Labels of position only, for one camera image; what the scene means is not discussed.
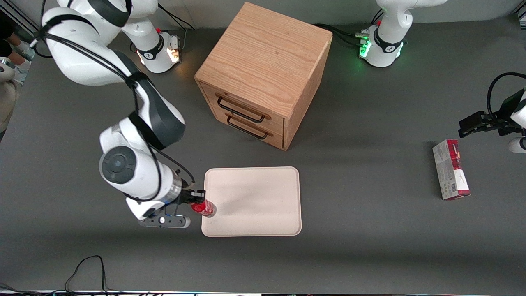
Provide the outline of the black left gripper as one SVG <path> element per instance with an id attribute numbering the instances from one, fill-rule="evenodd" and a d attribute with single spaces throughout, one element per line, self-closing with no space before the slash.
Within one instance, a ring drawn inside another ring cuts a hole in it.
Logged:
<path id="1" fill-rule="evenodd" d="M 524 90 L 519 90 L 515 94 L 504 99 L 501 107 L 496 111 L 491 108 L 491 95 L 487 97 L 487 109 L 491 121 L 498 129 L 500 136 L 506 136 L 511 133 L 522 133 L 522 128 L 517 122 L 511 119 L 511 115 L 520 105 Z M 465 138 L 471 134 L 478 132 L 488 132 L 494 130 L 491 124 L 487 124 L 487 113 L 475 112 L 470 116 L 460 120 L 459 122 L 459 137 Z"/>

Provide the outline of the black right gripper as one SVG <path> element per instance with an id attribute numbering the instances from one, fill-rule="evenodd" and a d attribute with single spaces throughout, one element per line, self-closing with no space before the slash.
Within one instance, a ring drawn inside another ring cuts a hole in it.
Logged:
<path id="1" fill-rule="evenodd" d="M 205 190 L 182 190 L 177 197 L 177 205 L 182 204 L 203 204 L 205 202 Z"/>

